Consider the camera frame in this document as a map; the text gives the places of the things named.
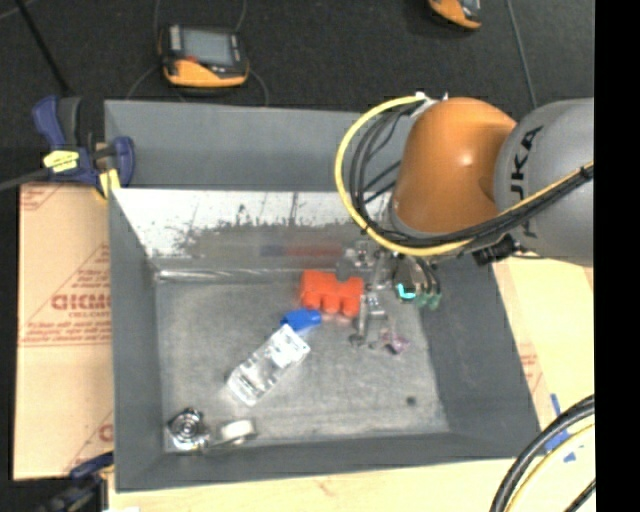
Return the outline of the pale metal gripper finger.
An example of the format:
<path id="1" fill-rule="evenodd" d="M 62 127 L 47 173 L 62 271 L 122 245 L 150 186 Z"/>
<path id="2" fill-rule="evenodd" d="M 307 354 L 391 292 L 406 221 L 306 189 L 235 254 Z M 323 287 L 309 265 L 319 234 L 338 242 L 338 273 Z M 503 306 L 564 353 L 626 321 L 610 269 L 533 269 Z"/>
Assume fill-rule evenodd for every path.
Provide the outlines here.
<path id="1" fill-rule="evenodd" d="M 359 302 L 359 312 L 353 321 L 354 332 L 349 336 L 350 344 L 353 347 L 360 347 L 366 343 L 368 324 L 367 296 L 362 295 Z"/>
<path id="2" fill-rule="evenodd" d="M 369 348 L 378 348 L 382 343 L 383 332 L 387 329 L 388 314 L 386 306 L 379 295 L 368 294 L 366 343 Z"/>

